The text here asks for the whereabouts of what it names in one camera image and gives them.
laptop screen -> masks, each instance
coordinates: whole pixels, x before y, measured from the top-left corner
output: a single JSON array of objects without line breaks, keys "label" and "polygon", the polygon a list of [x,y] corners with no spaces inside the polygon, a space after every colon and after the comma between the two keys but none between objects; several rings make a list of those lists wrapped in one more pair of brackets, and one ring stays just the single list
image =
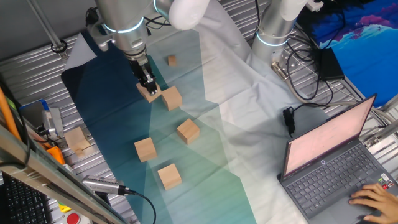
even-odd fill
[{"label": "laptop screen", "polygon": [[362,101],[325,124],[289,142],[284,177],[305,167],[336,146],[358,137],[375,97]]}]

black device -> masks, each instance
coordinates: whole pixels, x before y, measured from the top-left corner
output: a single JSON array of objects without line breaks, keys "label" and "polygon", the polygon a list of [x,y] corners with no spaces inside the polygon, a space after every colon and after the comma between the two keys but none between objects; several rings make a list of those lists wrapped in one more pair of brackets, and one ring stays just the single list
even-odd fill
[{"label": "black device", "polygon": [[337,61],[332,48],[321,49],[319,53],[319,76],[322,81],[333,81],[344,79],[343,70]]},{"label": "black device", "polygon": [[350,205],[350,195],[380,183],[398,195],[391,175],[358,139],[376,95],[287,143],[280,183],[309,223],[361,223],[375,209]]},{"label": "black device", "polygon": [[5,223],[50,223],[44,194],[5,173],[2,176],[4,200],[1,207],[6,209],[6,217],[2,219]]}]

white connector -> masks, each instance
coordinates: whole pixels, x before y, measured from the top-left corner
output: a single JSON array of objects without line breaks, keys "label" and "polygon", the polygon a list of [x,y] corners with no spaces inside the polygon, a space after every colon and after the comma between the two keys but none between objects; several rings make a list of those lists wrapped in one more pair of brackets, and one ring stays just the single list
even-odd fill
[{"label": "white connector", "polygon": [[311,12],[315,11],[318,12],[323,6],[323,2],[315,2],[315,0],[309,0],[305,7],[307,7]]}]

laptop touchpad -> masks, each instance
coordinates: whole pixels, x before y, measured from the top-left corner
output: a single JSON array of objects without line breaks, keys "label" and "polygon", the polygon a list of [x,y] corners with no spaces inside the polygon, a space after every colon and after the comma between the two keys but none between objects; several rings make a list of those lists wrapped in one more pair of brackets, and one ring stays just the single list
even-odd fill
[{"label": "laptop touchpad", "polygon": [[361,221],[365,215],[374,211],[373,208],[364,205],[350,205],[348,203],[349,199],[349,197],[345,197],[328,208],[328,211],[330,211],[337,223],[357,223]]}]

power adapter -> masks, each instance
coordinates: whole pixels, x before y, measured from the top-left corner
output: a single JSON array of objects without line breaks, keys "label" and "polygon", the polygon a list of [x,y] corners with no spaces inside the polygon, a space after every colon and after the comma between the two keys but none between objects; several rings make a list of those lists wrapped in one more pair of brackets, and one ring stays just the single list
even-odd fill
[{"label": "power adapter", "polygon": [[320,49],[319,76],[324,82],[342,80],[345,77],[332,48]]}]

